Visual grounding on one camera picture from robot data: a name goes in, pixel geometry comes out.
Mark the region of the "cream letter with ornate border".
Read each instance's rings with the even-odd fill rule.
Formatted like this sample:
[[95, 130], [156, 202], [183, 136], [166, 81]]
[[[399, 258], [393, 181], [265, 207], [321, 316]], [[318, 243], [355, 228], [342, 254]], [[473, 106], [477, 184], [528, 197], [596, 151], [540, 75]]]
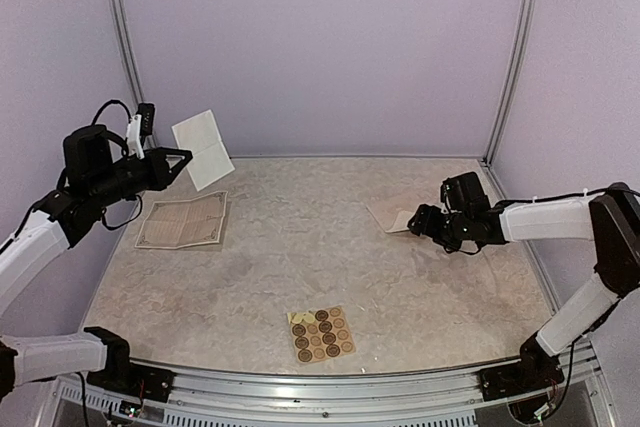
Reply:
[[211, 110], [173, 125], [172, 132], [178, 148], [192, 153], [187, 171], [197, 191], [235, 170]]

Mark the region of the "pink envelope with cream flap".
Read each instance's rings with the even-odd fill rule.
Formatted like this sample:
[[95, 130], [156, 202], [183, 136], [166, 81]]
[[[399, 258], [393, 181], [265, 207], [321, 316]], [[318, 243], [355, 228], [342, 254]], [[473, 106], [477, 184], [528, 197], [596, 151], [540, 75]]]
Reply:
[[409, 221], [419, 206], [429, 204], [425, 196], [417, 192], [403, 192], [390, 197], [369, 200], [365, 203], [379, 227], [387, 234], [406, 232]]

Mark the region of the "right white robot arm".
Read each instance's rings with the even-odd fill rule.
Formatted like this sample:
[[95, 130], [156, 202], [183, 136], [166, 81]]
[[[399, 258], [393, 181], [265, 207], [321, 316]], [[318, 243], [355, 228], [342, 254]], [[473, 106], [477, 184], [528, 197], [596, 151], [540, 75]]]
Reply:
[[623, 182], [551, 197], [490, 202], [473, 176], [446, 180], [440, 205], [421, 204], [409, 217], [412, 234], [430, 238], [448, 253], [471, 243], [530, 247], [566, 245], [592, 262], [581, 284], [522, 346], [525, 357], [511, 380], [523, 391], [535, 389], [558, 356], [602, 323], [639, 288], [639, 193]]

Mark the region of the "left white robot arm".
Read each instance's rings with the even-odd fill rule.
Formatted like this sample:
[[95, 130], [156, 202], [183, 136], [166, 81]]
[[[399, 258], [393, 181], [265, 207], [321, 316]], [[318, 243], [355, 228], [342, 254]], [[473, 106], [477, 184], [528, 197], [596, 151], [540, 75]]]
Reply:
[[[189, 164], [189, 150], [144, 149], [135, 124], [121, 138], [103, 124], [82, 127], [63, 141], [65, 167], [56, 188], [29, 207], [1, 247], [1, 306], [7, 308], [52, 261], [74, 248], [109, 206], [169, 187]], [[48, 337], [1, 338], [1, 394], [15, 387], [84, 373], [121, 392], [139, 389], [129, 343], [100, 327]]]

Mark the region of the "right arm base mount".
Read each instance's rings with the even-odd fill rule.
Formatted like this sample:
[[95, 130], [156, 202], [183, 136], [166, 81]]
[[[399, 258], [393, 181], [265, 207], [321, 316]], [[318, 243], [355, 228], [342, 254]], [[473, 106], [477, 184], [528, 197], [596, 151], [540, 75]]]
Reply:
[[485, 402], [549, 388], [565, 380], [560, 367], [527, 370], [520, 362], [481, 369], [478, 378]]

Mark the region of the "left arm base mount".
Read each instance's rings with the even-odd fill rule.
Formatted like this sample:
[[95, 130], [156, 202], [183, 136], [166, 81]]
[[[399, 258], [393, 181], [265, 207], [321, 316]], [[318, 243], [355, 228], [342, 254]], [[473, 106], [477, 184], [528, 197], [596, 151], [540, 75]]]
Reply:
[[172, 390], [175, 373], [162, 368], [131, 363], [124, 370], [107, 369], [89, 372], [90, 385], [110, 392], [136, 397], [139, 400], [151, 400], [167, 403]]

